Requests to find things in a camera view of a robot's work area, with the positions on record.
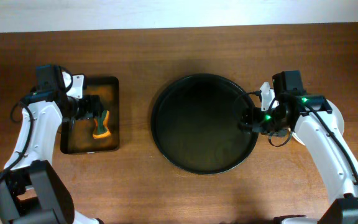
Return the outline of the green orange sponge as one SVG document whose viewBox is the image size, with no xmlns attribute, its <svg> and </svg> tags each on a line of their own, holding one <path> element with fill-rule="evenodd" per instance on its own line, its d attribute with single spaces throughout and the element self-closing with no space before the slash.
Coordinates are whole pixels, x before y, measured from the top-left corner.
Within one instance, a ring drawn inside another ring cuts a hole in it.
<svg viewBox="0 0 358 224">
<path fill-rule="evenodd" d="M 104 139 L 111 135 L 111 132 L 108 128 L 109 114 L 110 114 L 110 112 L 108 110 L 104 110 L 104 122 L 103 123 L 95 123 L 95 128 L 93 131 L 94 139 Z"/>
</svg>

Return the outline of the white plate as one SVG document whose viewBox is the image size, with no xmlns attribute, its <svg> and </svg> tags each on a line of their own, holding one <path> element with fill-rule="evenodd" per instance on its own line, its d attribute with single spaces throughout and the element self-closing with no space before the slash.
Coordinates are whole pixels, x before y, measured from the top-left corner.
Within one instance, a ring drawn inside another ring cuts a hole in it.
<svg viewBox="0 0 358 224">
<path fill-rule="evenodd" d="M 328 100 L 329 105 L 331 106 L 331 108 L 333 109 L 333 115 L 335 116 L 336 122 L 337 122 L 337 126 L 338 126 L 338 130 L 341 133 L 341 135 L 344 134 L 344 118 L 339 110 L 339 108 L 330 100 Z M 300 144 L 302 144 L 303 146 L 305 145 L 301 139 L 296 135 L 296 133 L 293 133 L 292 137 Z"/>
</svg>

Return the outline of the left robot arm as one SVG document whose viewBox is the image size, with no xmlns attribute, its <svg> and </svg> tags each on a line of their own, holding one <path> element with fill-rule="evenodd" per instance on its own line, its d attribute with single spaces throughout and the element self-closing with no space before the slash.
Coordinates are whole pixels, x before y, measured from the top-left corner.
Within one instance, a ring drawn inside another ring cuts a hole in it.
<svg viewBox="0 0 358 224">
<path fill-rule="evenodd" d="M 111 135 L 109 111 L 99 95 L 86 95 L 86 77 L 59 65 L 36 69 L 37 84 L 17 102 L 21 130 L 14 151 L 0 171 L 3 223 L 101 223 L 74 208 L 73 199 L 52 167 L 62 123 L 94 119 L 94 139 Z"/>
</svg>

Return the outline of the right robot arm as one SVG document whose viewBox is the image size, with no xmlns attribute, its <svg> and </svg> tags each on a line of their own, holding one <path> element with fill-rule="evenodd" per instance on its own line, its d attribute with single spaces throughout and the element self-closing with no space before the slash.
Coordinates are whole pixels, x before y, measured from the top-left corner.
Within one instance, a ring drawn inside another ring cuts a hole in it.
<svg viewBox="0 0 358 224">
<path fill-rule="evenodd" d="M 358 223 L 358 161 L 344 140 L 329 101 L 306 92 L 298 70 L 282 71 L 254 92 L 261 106 L 237 119 L 239 128 L 268 137 L 288 131 L 310 153 L 328 192 L 321 218 L 275 217 L 274 223 Z"/>
</svg>

